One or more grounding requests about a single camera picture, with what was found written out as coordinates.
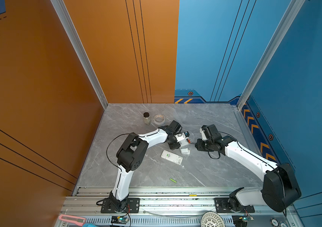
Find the table surface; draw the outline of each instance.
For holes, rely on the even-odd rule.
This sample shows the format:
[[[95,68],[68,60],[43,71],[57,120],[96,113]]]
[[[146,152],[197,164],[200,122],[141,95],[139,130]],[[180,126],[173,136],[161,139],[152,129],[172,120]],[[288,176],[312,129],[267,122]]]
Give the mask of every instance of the table surface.
[[[219,131],[233,135],[243,146],[248,147],[245,137],[229,104],[109,104],[102,117],[91,149],[78,179],[78,187],[114,187],[117,167],[106,157],[108,144],[118,135],[135,132],[145,134],[157,129],[151,122],[145,125],[143,113],[149,112],[153,118],[163,114],[163,125],[176,120],[183,131],[190,133],[190,140],[201,138],[202,125],[214,124]],[[108,155],[117,163],[116,153],[127,135],[120,136],[109,146]],[[259,187],[262,181],[237,161],[221,156],[211,159],[207,152],[198,151],[193,144],[188,145],[190,155],[181,154],[180,149],[171,151],[167,143],[149,148],[140,167],[134,172],[130,187]],[[183,157],[181,165],[161,158],[163,150]]]

